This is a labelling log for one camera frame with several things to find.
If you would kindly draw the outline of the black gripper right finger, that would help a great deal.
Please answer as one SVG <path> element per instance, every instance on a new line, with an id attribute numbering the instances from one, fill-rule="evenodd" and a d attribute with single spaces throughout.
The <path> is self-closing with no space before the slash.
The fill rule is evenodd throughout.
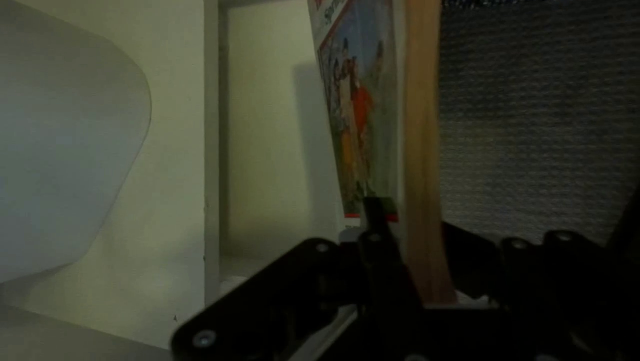
<path id="1" fill-rule="evenodd" d="M 445 318 L 450 361 L 640 361 L 638 206 L 629 205 L 608 244 L 549 230 L 539 244 L 492 243 L 445 227 L 455 285 L 492 303 Z"/>

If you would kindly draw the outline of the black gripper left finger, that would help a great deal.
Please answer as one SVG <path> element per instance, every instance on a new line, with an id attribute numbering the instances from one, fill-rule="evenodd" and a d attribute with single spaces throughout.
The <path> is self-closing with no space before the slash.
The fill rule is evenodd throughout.
<path id="1" fill-rule="evenodd" d="M 345 307 L 357 326 L 340 359 L 429 356 L 420 297 L 391 230 L 386 202 L 364 201 L 366 229 L 351 243 L 313 237 L 197 314 L 171 340 L 174 361 L 287 361 Z"/>

